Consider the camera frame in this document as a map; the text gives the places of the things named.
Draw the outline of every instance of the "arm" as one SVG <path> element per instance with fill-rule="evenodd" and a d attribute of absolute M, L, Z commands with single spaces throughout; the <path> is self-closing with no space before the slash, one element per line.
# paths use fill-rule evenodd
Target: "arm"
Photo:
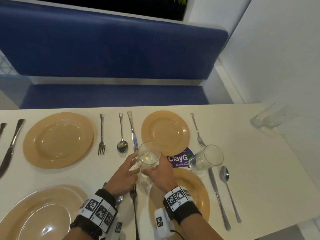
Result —
<path fill-rule="evenodd" d="M 158 166 L 142 169 L 141 172 L 149 176 L 153 183 L 165 194 L 178 186 L 174 178 L 172 165 L 163 154 Z M 183 219 L 180 227 L 186 236 L 186 240 L 223 240 L 200 214 L 192 214 Z"/>
<path fill-rule="evenodd" d="M 115 199 L 119 196 L 127 194 L 138 180 L 137 173 L 140 169 L 131 170 L 136 164 L 138 151 L 129 155 L 124 163 L 118 168 L 110 180 L 106 183 L 104 189 L 108 191 Z M 63 240 L 93 240 L 91 236 L 82 231 L 79 227 L 72 228 Z"/>

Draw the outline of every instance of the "silverware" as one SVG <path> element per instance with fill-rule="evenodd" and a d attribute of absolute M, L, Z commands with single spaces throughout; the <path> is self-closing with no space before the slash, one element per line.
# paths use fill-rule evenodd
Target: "silverware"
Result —
<path fill-rule="evenodd" d="M 221 167 L 221 170 L 220 170 L 220 179 L 221 179 L 222 182 L 224 182 L 224 183 L 226 184 L 226 187 L 227 187 L 227 189 L 228 189 L 228 192 L 229 192 L 229 195 L 230 195 L 230 199 L 231 199 L 231 202 L 232 202 L 232 205 L 233 205 L 233 209 L 234 209 L 234 212 L 235 212 L 235 217 L 237 218 L 237 222 L 238 222 L 238 223 L 241 223 L 242 220 L 241 220 L 241 218 L 240 218 L 240 216 L 239 216 L 239 214 L 238 214 L 238 211 L 237 211 L 237 209 L 236 209 L 236 205 L 235 205 L 235 203 L 234 203 L 234 201 L 233 201 L 233 198 L 232 198 L 232 196 L 231 196 L 231 192 L 230 192 L 230 189 L 229 189 L 229 186 L 228 186 L 229 171 L 228 171 L 228 169 L 227 169 L 226 166 L 222 166 L 222 167 Z"/>
<path fill-rule="evenodd" d="M 1 123 L 1 125 L 0 125 L 0 137 L 2 135 L 3 130 L 5 129 L 6 125 L 7 125 L 7 123 Z"/>
<path fill-rule="evenodd" d="M 5 154 L 4 156 L 4 159 L 2 161 L 2 164 L 0 166 L 0 178 L 2 178 L 2 176 L 6 173 L 9 165 L 10 165 L 10 162 L 11 162 L 11 159 L 12 159 L 12 155 L 14 154 L 14 145 L 15 145 L 15 142 L 17 140 L 17 136 L 22 128 L 22 125 L 24 123 L 24 119 L 19 119 L 18 120 L 18 123 L 17 123 L 17 127 L 16 127 L 16 130 L 14 132 L 14 135 L 13 135 L 13 138 L 12 138 L 12 141 L 11 141 L 11 144 L 7 150 L 7 153 Z"/>
<path fill-rule="evenodd" d="M 118 142 L 117 149 L 118 149 L 118 152 L 125 153 L 128 150 L 129 145 L 125 140 L 123 140 L 123 135 L 122 135 L 122 113 L 119 113 L 119 118 L 120 118 L 120 126 L 121 126 L 121 141 Z"/>
<path fill-rule="evenodd" d="M 122 196 L 119 196 L 117 198 L 117 200 L 115 201 L 115 208 L 117 209 L 118 206 L 120 205 L 120 203 L 123 201 L 123 195 Z"/>
<path fill-rule="evenodd" d="M 137 197 L 137 188 L 136 184 L 134 184 L 132 190 L 130 190 L 130 197 L 133 201 L 133 209 L 134 209 L 134 222 L 136 223 L 136 240 L 140 240 L 139 238 L 139 230 L 138 230 L 138 223 L 137 223 L 137 216 L 136 216 L 136 197 Z"/>
<path fill-rule="evenodd" d="M 138 141 L 137 141 L 136 134 L 134 133 L 134 123 L 133 123 L 133 120 L 132 120 L 132 112 L 131 111 L 128 111 L 128 116 L 129 116 L 130 125 L 131 125 L 133 151 L 135 152 L 136 150 L 138 150 Z"/>
<path fill-rule="evenodd" d="M 202 138 L 200 137 L 200 134 L 199 134 L 199 131 L 198 131 L 198 128 L 197 128 L 197 124 L 196 124 L 196 121 L 195 121 L 195 117 L 193 115 L 193 113 L 190 113 L 191 114 L 191 117 L 192 117 L 192 120 L 193 120 L 193 123 L 194 123 L 194 126 L 195 126 L 195 129 L 197 130 L 197 133 L 198 133 L 198 143 L 202 146 L 202 147 L 206 147 L 206 144 L 203 142 Z"/>
<path fill-rule="evenodd" d="M 103 121 L 104 121 L 104 114 L 100 114 L 100 120 L 101 120 L 101 142 L 99 143 L 98 148 L 98 155 L 104 155 L 104 151 L 106 149 L 106 144 L 103 142 Z"/>
<path fill-rule="evenodd" d="M 214 179 L 214 173 L 212 172 L 212 168 L 209 168 L 208 172 L 209 172 L 209 177 L 210 177 L 210 181 L 211 181 L 212 187 L 213 187 L 214 192 L 216 193 L 216 196 L 217 196 L 217 199 L 218 199 L 218 203 L 219 203 L 221 214 L 222 214 L 222 218 L 223 218 L 224 227 L 226 228 L 227 231 L 230 231 L 231 230 L 231 226 L 230 226 L 230 223 L 228 221 L 226 212 L 224 211 L 224 208 L 222 206 L 221 198 L 220 198 L 219 191 L 218 191 L 218 186 L 217 186 L 216 180 Z"/>

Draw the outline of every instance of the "table knife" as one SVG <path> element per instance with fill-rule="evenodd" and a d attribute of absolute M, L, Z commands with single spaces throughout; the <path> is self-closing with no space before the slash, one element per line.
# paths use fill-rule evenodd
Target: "table knife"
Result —
<path fill-rule="evenodd" d="M 17 136 L 22 128 L 22 125 L 24 123 L 24 119 L 19 119 L 18 120 L 18 123 L 17 123 L 17 127 L 16 127 L 16 130 L 14 132 L 14 135 L 13 135 L 13 138 L 12 138 L 12 141 L 11 141 L 11 144 L 7 150 L 7 153 L 6 155 L 4 156 L 4 159 L 2 161 L 2 164 L 0 166 L 0 178 L 2 178 L 2 176 L 6 173 L 9 165 L 10 165 L 10 162 L 11 162 L 11 159 L 12 159 L 12 156 L 14 154 L 14 145 L 15 145 L 15 142 L 17 140 Z"/>
<path fill-rule="evenodd" d="M 138 141 L 137 141 L 136 134 L 134 133 L 134 123 L 133 123 L 133 120 L 132 120 L 132 112 L 131 111 L 128 111 L 128 116 L 129 116 L 130 125 L 131 125 L 133 151 L 135 152 L 136 150 L 138 150 Z"/>
<path fill-rule="evenodd" d="M 4 128 L 6 127 L 6 125 L 7 125 L 7 123 L 1 123 L 1 125 L 0 125 L 0 137 L 1 137 L 2 132 L 3 132 Z"/>
<path fill-rule="evenodd" d="M 222 218 L 223 218 L 224 227 L 226 228 L 227 231 L 230 231 L 231 230 L 231 226 L 230 226 L 230 223 L 228 221 L 226 212 L 224 211 L 222 202 L 221 202 L 221 198 L 220 198 L 219 191 L 218 191 L 218 186 L 217 186 L 216 180 L 214 179 L 214 173 L 212 171 L 212 168 L 209 168 L 208 172 L 209 172 L 209 177 L 210 177 L 210 181 L 211 181 L 212 187 L 213 187 L 214 192 L 216 193 L 216 196 L 217 196 L 217 199 L 218 199 L 218 203 L 219 203 L 221 214 L 222 214 Z"/>

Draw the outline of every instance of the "table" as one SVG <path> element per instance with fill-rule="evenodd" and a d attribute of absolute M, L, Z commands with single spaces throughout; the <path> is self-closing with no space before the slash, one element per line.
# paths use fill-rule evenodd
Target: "table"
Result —
<path fill-rule="evenodd" d="M 260 104 L 184 105 L 151 107 L 110 107 L 41 110 L 2 110 L 0 122 L 7 122 L 0 139 L 0 158 L 3 158 L 20 118 L 26 122 L 17 140 L 13 159 L 6 174 L 0 179 L 0 219 L 20 199 L 37 189 L 72 184 L 88 195 L 101 188 L 125 160 L 127 154 L 117 151 L 121 139 L 119 113 L 123 113 L 123 138 L 130 142 L 128 154 L 133 153 L 131 129 L 127 111 L 133 114 L 133 123 L 141 140 L 143 120 L 157 110 L 177 113 L 190 129 L 189 148 L 201 149 L 190 113 L 194 113 L 198 129 L 206 144 L 217 145 L 224 154 L 224 163 L 230 172 L 229 186 L 242 223 L 236 222 L 226 186 L 219 180 L 219 169 L 213 169 L 231 231 L 224 228 L 220 209 L 210 179 L 202 178 L 210 198 L 210 225 L 224 240 L 251 240 L 284 229 L 320 215 L 320 192 L 287 145 L 274 134 L 265 135 L 250 125 L 250 118 L 263 109 Z M 22 143 L 28 130 L 40 119 L 63 111 L 89 117 L 97 126 L 96 142 L 86 159 L 62 169 L 39 169 L 29 164 L 22 153 Z M 98 157 L 100 116 L 105 114 L 104 137 L 106 153 Z M 139 177 L 137 184 L 137 218 L 140 238 L 158 239 L 148 212 L 148 194 L 151 183 Z M 119 206 L 118 216 L 123 221 L 122 236 L 135 239 L 134 210 L 129 195 Z"/>

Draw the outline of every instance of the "purple sticker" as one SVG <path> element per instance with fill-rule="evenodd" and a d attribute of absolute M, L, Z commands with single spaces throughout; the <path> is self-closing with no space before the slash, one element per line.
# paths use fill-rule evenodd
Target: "purple sticker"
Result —
<path fill-rule="evenodd" d="M 182 153 L 176 156 L 169 156 L 168 160 L 174 168 L 189 167 L 188 160 L 192 156 L 192 151 L 189 148 L 186 148 Z"/>

